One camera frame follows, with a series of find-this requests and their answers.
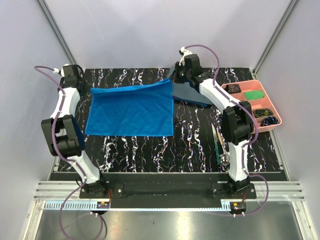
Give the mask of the blue cloth napkin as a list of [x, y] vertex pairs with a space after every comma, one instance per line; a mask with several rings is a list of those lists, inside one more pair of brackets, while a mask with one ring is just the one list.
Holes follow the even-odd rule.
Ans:
[[85, 127], [90, 136], [171, 137], [174, 134], [173, 83], [92, 88]]

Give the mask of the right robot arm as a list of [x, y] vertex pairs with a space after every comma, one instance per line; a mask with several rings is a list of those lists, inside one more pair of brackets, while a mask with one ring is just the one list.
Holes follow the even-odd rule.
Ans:
[[222, 190], [232, 198], [239, 198], [250, 185], [247, 170], [248, 145], [254, 131], [251, 104], [231, 96], [214, 76], [204, 71], [197, 54], [181, 51], [170, 79], [173, 97], [201, 106], [214, 105], [222, 114], [221, 132], [229, 147], [229, 180]]

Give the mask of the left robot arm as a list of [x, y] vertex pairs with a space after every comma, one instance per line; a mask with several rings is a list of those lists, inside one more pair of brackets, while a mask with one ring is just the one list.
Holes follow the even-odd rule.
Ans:
[[84, 91], [84, 71], [77, 64], [61, 68], [35, 66], [34, 69], [57, 86], [58, 101], [52, 115], [41, 121], [41, 129], [51, 155], [68, 163], [79, 175], [76, 180], [82, 193], [91, 198], [108, 194], [108, 184], [85, 151], [85, 139], [75, 119]]

